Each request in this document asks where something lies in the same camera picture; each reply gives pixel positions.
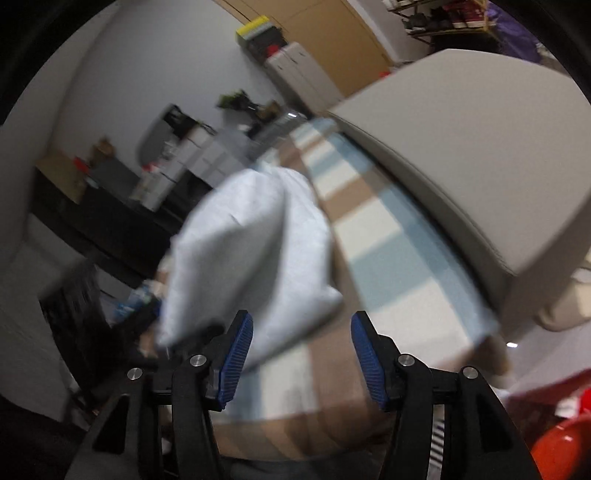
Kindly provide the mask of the light grey hoodie sweatshirt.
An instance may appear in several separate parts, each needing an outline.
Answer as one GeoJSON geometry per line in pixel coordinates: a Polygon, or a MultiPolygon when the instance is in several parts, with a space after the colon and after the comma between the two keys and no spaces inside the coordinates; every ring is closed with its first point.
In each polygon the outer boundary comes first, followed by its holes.
{"type": "Polygon", "coordinates": [[[156,342],[172,347],[236,312],[252,315],[246,368],[327,321],[332,231],[308,179],[283,167],[245,169],[208,193],[173,239],[156,342]]]}

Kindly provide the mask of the checkered bed sheet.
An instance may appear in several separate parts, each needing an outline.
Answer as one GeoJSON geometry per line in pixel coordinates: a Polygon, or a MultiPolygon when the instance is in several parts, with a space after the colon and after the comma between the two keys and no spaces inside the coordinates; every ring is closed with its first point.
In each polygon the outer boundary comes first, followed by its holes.
{"type": "Polygon", "coordinates": [[[307,339],[242,376],[228,409],[213,417],[223,456],[301,460],[390,427],[356,360],[349,329],[359,310],[429,366],[509,371],[498,322],[458,251],[334,121],[305,123],[260,162],[293,168],[311,182],[331,225],[342,304],[307,339]]]}

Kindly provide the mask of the blue white plaid shirt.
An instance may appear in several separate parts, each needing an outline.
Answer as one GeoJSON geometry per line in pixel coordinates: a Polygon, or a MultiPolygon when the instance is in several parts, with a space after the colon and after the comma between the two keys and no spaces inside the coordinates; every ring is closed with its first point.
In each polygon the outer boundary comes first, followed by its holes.
{"type": "Polygon", "coordinates": [[[126,300],[117,304],[112,316],[113,322],[115,324],[121,323],[142,307],[152,304],[155,305],[156,313],[159,313],[164,290],[163,283],[156,280],[145,280],[138,288],[131,291],[126,300]]]}

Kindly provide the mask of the black wardrobe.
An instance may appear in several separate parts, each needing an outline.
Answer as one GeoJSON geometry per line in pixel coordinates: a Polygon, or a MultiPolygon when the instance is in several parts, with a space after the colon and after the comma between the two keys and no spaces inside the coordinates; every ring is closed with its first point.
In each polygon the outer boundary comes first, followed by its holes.
{"type": "Polygon", "coordinates": [[[182,221],[129,199],[139,176],[118,160],[92,169],[79,201],[35,168],[30,212],[68,246],[135,288],[155,276],[182,221]]]}

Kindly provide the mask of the red plastic stool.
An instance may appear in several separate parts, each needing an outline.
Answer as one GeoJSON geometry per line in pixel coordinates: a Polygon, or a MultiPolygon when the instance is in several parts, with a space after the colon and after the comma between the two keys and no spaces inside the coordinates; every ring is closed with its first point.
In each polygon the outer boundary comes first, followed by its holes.
{"type": "Polygon", "coordinates": [[[590,371],[515,393],[509,416],[544,479],[590,478],[590,371]]]}

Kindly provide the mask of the white drawer desk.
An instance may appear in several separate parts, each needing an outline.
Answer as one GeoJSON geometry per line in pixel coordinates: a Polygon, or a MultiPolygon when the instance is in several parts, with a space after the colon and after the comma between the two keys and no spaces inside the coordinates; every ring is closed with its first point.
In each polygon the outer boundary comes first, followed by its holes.
{"type": "Polygon", "coordinates": [[[185,177],[214,189],[245,167],[211,128],[197,124],[183,139],[164,142],[155,160],[143,168],[130,199],[155,212],[185,177]]]}

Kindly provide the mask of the beige padded bed headboard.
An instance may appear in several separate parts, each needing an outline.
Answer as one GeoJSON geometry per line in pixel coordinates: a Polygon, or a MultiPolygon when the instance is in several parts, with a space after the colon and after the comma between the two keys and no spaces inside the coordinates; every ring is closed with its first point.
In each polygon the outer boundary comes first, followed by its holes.
{"type": "Polygon", "coordinates": [[[329,114],[453,240],[506,333],[586,320],[574,273],[590,248],[590,105],[572,78],[445,50],[329,114]]]}

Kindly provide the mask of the arched grey mirror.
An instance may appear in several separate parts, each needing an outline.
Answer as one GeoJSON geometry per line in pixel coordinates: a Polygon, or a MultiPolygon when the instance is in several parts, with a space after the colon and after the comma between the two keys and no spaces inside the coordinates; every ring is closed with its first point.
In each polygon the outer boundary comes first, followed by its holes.
{"type": "Polygon", "coordinates": [[[141,168],[157,160],[167,142],[176,143],[185,115],[178,106],[171,104],[152,123],[137,148],[137,162],[141,168]]]}

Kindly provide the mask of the wrapped flower bouquet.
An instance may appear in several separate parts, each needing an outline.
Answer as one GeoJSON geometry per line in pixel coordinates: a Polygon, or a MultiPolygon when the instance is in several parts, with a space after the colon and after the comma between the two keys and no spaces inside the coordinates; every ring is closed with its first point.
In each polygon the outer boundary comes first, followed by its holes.
{"type": "Polygon", "coordinates": [[[216,107],[222,110],[245,112],[249,115],[256,115],[259,111],[259,105],[252,102],[249,95],[243,90],[221,95],[216,103],[216,107]]]}

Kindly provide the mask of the white tall suitcase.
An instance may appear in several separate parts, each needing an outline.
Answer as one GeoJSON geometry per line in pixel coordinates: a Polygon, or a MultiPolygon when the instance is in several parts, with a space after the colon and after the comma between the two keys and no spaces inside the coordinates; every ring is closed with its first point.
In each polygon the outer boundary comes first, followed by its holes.
{"type": "Polygon", "coordinates": [[[308,113],[322,115],[345,99],[341,90],[300,43],[284,46],[264,64],[270,78],[308,113]]]}

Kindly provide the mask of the black shoe box stack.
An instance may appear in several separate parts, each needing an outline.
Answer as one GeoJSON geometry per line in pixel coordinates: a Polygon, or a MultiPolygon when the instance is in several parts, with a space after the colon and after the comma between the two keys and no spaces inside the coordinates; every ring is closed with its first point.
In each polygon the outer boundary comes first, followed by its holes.
{"type": "Polygon", "coordinates": [[[245,38],[246,52],[259,64],[266,63],[267,59],[286,46],[287,40],[283,37],[283,31],[273,24],[249,33],[249,37],[245,38]]]}

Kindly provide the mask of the wooden door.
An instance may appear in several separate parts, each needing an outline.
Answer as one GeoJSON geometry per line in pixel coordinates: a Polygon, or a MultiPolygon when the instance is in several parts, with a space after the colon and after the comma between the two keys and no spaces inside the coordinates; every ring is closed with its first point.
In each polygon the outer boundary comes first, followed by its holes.
{"type": "Polygon", "coordinates": [[[301,44],[349,97],[379,80],[394,61],[359,13],[342,0],[228,0],[218,3],[242,24],[269,17],[301,44]]]}

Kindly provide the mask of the wooden shoe rack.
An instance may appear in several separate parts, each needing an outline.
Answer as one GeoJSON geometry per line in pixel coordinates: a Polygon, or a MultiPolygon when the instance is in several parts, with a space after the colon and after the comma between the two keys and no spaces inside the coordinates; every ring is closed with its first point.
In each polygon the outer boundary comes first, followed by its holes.
{"type": "Polygon", "coordinates": [[[423,43],[433,36],[492,35],[488,1],[383,1],[402,20],[406,33],[423,43]]]}

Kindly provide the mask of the yellow lid shoe box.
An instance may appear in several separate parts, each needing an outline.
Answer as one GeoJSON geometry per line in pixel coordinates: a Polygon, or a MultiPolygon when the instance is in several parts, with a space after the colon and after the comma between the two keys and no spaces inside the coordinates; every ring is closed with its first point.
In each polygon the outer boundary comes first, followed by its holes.
{"type": "Polygon", "coordinates": [[[254,37],[269,30],[270,27],[273,27],[273,22],[270,21],[270,18],[259,16],[235,31],[236,41],[238,41],[239,45],[245,45],[254,37]]]}

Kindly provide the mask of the purple plastic bag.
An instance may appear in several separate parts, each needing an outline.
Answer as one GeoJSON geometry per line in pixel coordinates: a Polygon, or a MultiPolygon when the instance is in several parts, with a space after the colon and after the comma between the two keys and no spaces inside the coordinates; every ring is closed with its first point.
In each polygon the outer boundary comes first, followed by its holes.
{"type": "Polygon", "coordinates": [[[521,23],[492,1],[488,4],[488,18],[495,24],[500,53],[540,64],[539,40],[521,23]]]}

